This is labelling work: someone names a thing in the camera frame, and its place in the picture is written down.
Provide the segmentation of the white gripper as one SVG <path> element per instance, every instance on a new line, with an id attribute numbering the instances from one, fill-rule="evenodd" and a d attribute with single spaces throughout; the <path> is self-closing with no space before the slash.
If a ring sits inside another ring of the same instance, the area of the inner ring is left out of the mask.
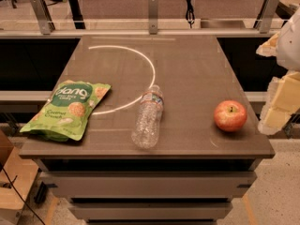
<path id="1" fill-rule="evenodd" d="M 290 70 L 282 78 L 273 77 L 268 85 L 258 130 L 274 135 L 284 128 L 300 109 L 300 8 L 276 33 L 258 47 L 256 54 L 277 56 L 277 63 Z"/>

